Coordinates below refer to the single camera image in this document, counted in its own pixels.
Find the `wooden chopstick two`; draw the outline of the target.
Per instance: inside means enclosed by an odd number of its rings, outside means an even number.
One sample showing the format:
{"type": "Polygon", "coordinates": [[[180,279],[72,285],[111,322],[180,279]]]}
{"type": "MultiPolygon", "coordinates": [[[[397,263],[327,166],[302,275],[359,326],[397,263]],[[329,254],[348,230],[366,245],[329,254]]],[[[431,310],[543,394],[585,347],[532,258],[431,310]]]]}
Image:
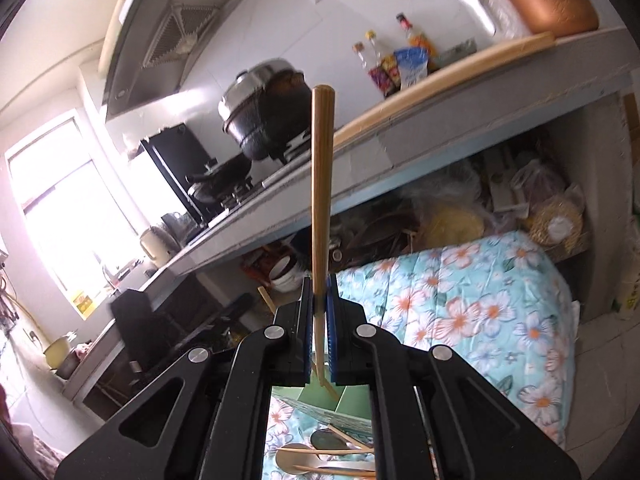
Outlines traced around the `wooden chopstick two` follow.
{"type": "Polygon", "coordinates": [[[363,452],[365,452],[365,453],[373,453],[374,452],[374,448],[372,448],[371,445],[368,445],[368,444],[365,444],[363,442],[360,442],[359,440],[353,438],[349,434],[346,434],[346,432],[342,431],[341,429],[338,429],[338,428],[336,428],[336,427],[334,427],[332,425],[328,425],[328,429],[330,431],[332,431],[334,434],[336,434],[337,437],[343,439],[345,442],[351,444],[355,448],[359,448],[360,450],[363,450],[363,452]]]}

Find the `wooden chopstick three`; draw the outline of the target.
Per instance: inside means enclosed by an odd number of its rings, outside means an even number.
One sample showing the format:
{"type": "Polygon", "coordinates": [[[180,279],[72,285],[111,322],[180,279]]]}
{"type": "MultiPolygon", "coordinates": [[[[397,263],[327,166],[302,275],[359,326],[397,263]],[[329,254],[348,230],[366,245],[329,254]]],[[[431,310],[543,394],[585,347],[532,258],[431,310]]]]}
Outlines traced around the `wooden chopstick three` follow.
{"type": "Polygon", "coordinates": [[[312,454],[312,455],[329,455],[329,456],[345,456],[345,455],[366,455],[374,454],[373,448],[345,448],[344,450],[322,450],[321,448],[308,448],[308,446],[293,445],[282,446],[279,451],[286,451],[297,454],[312,454]]]}

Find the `beige soup spoon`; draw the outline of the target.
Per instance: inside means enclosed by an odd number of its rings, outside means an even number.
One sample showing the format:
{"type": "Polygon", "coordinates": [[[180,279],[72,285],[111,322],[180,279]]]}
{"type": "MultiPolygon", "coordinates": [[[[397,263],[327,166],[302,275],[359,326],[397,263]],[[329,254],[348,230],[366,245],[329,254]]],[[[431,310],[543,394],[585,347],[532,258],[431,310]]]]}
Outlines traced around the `beige soup spoon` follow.
{"type": "MultiPolygon", "coordinates": [[[[293,445],[296,448],[298,446],[305,446],[298,443],[288,445],[293,445]]],[[[276,453],[276,463],[280,469],[288,474],[304,474],[304,472],[295,471],[292,467],[294,465],[375,471],[375,464],[373,462],[367,462],[366,460],[322,460],[319,455],[297,454],[279,450],[277,450],[276,453]]]]}

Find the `wooden chopstick four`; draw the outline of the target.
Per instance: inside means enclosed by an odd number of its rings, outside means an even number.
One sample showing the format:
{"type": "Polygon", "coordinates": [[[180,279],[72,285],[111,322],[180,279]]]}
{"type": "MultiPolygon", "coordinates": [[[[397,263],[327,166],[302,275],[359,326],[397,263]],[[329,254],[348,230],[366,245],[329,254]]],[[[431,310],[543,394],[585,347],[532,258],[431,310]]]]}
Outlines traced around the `wooden chopstick four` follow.
{"type": "Polygon", "coordinates": [[[344,469],[344,468],[319,468],[305,465],[294,465],[293,469],[297,472],[312,472],[313,474],[337,474],[338,476],[352,477],[352,478],[376,478],[375,471],[360,470],[360,469],[344,469]]]}

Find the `wooden chopstick one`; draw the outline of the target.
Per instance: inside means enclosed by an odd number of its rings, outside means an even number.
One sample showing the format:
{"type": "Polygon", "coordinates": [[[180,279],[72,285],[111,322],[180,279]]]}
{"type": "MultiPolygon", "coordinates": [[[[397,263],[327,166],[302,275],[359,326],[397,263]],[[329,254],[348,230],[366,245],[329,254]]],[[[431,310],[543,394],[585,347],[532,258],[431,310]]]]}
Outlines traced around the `wooden chopstick one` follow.
{"type": "Polygon", "coordinates": [[[314,294],[314,369],[331,396],[336,392],[324,372],[326,344],[326,280],[333,167],[335,91],[319,84],[311,92],[311,281],[314,294]]]}

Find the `stacked white bowls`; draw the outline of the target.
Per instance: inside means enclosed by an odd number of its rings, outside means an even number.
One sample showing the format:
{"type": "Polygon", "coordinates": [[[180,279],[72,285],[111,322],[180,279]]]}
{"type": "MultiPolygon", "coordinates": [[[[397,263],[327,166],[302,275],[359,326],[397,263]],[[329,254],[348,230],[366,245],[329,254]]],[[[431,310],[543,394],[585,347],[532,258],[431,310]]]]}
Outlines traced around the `stacked white bowls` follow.
{"type": "Polygon", "coordinates": [[[305,270],[294,256],[281,258],[269,272],[270,287],[277,292],[299,290],[305,277],[305,270]]]}

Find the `green plastic utensil holder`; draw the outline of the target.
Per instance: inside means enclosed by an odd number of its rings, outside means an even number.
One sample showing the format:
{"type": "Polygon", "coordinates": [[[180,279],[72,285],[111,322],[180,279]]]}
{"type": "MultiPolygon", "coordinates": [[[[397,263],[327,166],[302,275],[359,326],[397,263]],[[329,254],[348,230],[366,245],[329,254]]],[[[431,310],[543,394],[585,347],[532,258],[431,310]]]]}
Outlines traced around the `green plastic utensil holder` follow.
{"type": "Polygon", "coordinates": [[[356,434],[372,434],[368,386],[335,387],[336,394],[313,384],[274,387],[272,395],[324,424],[356,434]]]}

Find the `black wok pan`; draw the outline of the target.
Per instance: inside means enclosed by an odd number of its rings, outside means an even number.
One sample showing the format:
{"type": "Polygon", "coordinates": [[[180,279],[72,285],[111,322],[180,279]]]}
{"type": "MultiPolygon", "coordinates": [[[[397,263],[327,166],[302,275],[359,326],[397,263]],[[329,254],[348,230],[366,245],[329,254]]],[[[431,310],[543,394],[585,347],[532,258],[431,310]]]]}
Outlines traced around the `black wok pan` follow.
{"type": "Polygon", "coordinates": [[[252,161],[240,153],[223,164],[218,164],[216,159],[209,159],[205,167],[204,174],[186,176],[188,194],[192,200],[203,204],[221,205],[250,178],[252,161]]]}

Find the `cream mug on counter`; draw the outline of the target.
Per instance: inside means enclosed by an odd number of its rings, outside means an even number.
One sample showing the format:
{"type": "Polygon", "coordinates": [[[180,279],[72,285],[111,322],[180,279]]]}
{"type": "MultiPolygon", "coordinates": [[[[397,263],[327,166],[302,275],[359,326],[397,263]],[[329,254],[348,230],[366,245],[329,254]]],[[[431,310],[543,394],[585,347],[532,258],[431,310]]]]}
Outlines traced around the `cream mug on counter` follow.
{"type": "Polygon", "coordinates": [[[158,268],[174,258],[174,248],[168,242],[168,238],[161,228],[150,226],[140,235],[139,244],[145,255],[158,268]]]}

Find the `floral blue quilt cloth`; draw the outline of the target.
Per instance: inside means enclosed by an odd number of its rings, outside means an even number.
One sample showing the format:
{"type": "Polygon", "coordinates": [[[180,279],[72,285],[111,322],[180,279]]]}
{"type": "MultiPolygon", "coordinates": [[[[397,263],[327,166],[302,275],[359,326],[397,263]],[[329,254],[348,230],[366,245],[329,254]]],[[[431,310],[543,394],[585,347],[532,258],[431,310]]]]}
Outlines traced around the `floral blue quilt cloth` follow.
{"type": "Polygon", "coordinates": [[[578,306],[525,233],[368,263],[337,274],[343,298],[403,344],[446,344],[564,445],[578,306]]]}

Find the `wooden cutting board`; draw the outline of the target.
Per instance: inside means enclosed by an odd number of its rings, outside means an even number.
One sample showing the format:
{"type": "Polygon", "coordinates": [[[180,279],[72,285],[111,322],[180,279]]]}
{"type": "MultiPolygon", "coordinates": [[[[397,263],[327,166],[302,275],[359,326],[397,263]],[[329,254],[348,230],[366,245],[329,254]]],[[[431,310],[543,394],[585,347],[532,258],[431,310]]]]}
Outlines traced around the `wooden cutting board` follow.
{"type": "Polygon", "coordinates": [[[368,131],[390,123],[410,108],[438,96],[451,88],[510,65],[522,58],[553,48],[555,36],[543,32],[534,36],[508,40],[476,52],[459,62],[441,68],[433,75],[400,90],[383,103],[375,105],[334,134],[334,151],[354,142],[368,131]]]}

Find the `black stock pot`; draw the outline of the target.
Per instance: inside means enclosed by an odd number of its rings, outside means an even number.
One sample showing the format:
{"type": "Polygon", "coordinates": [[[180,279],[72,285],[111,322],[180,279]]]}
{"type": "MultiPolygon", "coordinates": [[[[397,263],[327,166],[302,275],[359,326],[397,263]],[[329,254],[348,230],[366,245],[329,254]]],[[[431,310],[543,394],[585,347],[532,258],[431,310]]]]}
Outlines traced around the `black stock pot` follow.
{"type": "Polygon", "coordinates": [[[284,162],[288,144],[310,129],[311,88],[291,63],[273,58],[235,77],[218,114],[249,159],[284,162]]]}

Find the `bag of beans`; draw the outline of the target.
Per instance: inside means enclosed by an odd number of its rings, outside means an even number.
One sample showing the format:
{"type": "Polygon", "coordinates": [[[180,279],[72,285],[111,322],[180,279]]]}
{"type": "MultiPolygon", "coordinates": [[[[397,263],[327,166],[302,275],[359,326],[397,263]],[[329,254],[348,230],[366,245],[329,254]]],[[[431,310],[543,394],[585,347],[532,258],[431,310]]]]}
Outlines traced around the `bag of beans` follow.
{"type": "Polygon", "coordinates": [[[533,209],[528,236],[543,248],[561,248],[565,255],[570,254],[582,236],[585,209],[582,188],[572,184],[533,209]]]}

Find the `sauce bottle red cap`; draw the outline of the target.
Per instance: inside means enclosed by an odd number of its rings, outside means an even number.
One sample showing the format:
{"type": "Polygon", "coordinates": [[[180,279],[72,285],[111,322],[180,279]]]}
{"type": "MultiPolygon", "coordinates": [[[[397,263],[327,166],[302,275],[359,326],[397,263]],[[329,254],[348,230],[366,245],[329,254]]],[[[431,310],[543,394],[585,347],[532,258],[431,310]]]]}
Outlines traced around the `sauce bottle red cap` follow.
{"type": "Polygon", "coordinates": [[[428,68],[430,70],[436,70],[437,50],[435,45],[431,42],[431,39],[428,38],[420,28],[414,27],[408,18],[406,18],[405,14],[398,13],[396,15],[396,20],[405,31],[409,46],[422,48],[427,53],[428,68]]]}

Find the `range hood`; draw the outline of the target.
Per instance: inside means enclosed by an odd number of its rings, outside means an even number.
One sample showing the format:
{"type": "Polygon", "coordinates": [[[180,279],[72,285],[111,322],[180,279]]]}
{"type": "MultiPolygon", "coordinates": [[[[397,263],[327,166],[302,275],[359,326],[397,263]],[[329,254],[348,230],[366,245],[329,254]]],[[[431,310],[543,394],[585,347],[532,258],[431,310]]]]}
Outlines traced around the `range hood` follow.
{"type": "Polygon", "coordinates": [[[241,1],[132,0],[106,73],[106,118],[177,93],[241,1]]]}

